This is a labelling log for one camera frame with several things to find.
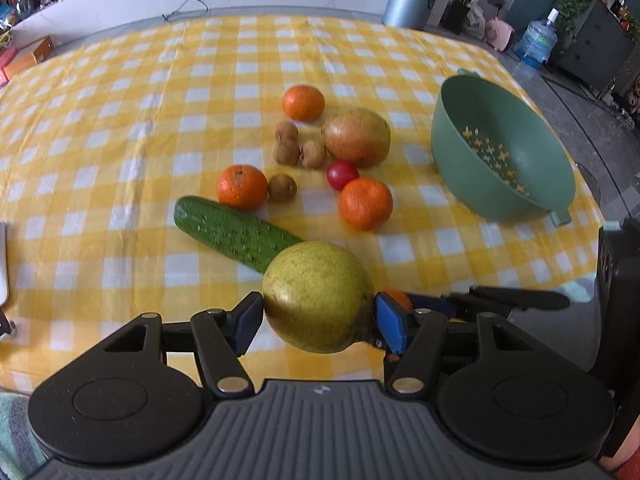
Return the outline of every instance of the cabinet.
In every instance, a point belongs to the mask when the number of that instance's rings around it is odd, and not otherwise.
[[[633,88],[638,77],[640,77],[640,48],[636,45],[618,72],[613,91],[618,95],[625,95]]]
[[[634,49],[629,34],[601,3],[596,3],[558,65],[604,92]]]

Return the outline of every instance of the orange box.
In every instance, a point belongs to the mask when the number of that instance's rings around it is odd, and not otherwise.
[[[19,50],[14,60],[4,67],[4,73],[11,79],[20,72],[24,72],[28,68],[42,63],[52,52],[53,45],[51,44],[51,38],[45,36],[41,40],[34,41]]]
[[[2,51],[0,54],[0,87],[6,85],[9,82],[9,78],[4,73],[4,67],[6,67],[9,63],[14,60],[15,55],[18,51],[14,46],[10,46]]]

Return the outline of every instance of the tangerine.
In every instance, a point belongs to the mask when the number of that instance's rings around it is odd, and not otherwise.
[[[357,231],[371,231],[389,220],[394,199],[389,188],[372,178],[351,180],[340,193],[338,210]]]
[[[324,111],[324,96],[314,86],[292,86],[282,96],[282,111],[289,119],[312,123]]]
[[[267,199],[269,185],[263,173],[253,166],[236,164],[220,173],[216,194],[221,204],[251,211]]]
[[[390,295],[405,310],[414,309],[413,305],[411,304],[411,299],[405,292],[402,292],[401,290],[395,290],[393,288],[388,288],[383,292],[386,292],[388,295]]]

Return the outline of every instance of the pear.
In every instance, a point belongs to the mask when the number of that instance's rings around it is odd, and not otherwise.
[[[373,284],[348,250],[301,242],[278,254],[262,280],[267,320],[284,341],[319,354],[362,340],[373,322]]]
[[[334,115],[322,126],[322,142],[337,160],[371,168],[386,159],[391,129],[377,113],[354,108]]]

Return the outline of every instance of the red cherry tomato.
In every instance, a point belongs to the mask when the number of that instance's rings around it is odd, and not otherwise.
[[[346,160],[339,160],[326,170],[326,180],[336,191],[342,191],[352,180],[359,178],[358,168]]]

